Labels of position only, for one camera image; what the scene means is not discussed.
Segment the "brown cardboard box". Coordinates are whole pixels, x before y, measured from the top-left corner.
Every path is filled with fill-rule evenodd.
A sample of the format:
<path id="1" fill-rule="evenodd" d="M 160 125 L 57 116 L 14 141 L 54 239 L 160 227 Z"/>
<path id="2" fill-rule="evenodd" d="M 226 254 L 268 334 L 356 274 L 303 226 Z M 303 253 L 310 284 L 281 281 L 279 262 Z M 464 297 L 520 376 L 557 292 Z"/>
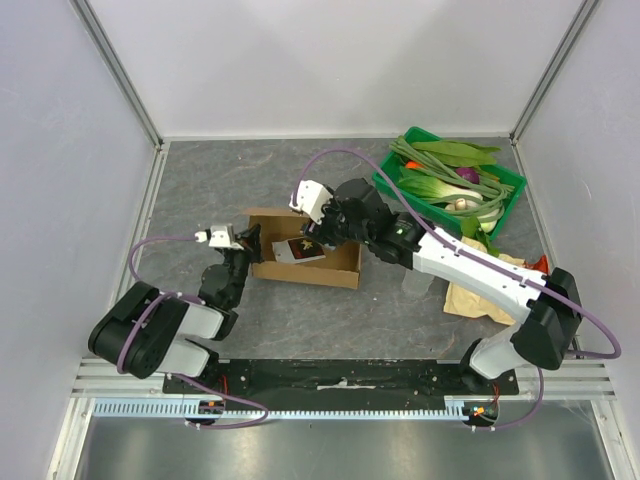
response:
<path id="1" fill-rule="evenodd" d="M 360 283 L 361 246 L 347 242 L 323 247 L 302 233 L 307 218 L 286 209 L 245 210 L 251 226 L 261 227 L 263 261 L 252 275 L 265 280 L 356 289 Z"/>

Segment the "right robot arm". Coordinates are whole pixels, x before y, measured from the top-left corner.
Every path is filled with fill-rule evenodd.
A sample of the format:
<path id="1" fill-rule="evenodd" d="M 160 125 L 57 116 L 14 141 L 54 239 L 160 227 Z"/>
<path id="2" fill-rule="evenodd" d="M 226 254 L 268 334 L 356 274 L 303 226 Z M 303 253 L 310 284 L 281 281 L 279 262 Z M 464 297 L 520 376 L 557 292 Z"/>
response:
<path id="1" fill-rule="evenodd" d="M 290 207 L 307 215 L 303 232 L 312 240 L 332 247 L 360 243 L 386 263 L 485 298 L 513 319 L 513 325 L 474 341 L 465 352 L 457 371 L 465 391 L 481 393 L 523 365 L 549 371 L 562 365 L 581 323 L 566 304 L 579 299 L 568 272 L 545 275 L 473 249 L 419 216 L 392 211 L 365 179 L 335 190 L 305 180 L 292 193 Z"/>

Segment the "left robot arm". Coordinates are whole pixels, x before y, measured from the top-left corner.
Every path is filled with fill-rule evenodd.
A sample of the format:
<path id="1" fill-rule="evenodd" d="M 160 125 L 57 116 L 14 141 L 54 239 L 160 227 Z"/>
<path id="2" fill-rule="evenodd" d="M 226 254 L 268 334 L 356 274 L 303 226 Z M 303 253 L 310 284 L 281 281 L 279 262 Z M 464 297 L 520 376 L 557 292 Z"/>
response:
<path id="1" fill-rule="evenodd" d="M 233 329 L 250 267 L 263 261 L 261 230 L 259 224 L 239 233 L 231 225 L 212 226 L 136 243 L 127 258 L 135 283 L 94 327 L 89 351 L 120 374 L 145 379 L 156 372 L 177 373 L 196 392 L 211 392 L 220 378 L 218 367 L 209 363 L 216 353 L 198 342 L 222 341 Z M 142 247 L 162 241 L 202 243 L 223 261 L 203 271 L 195 295 L 161 290 L 141 279 L 135 259 Z"/>

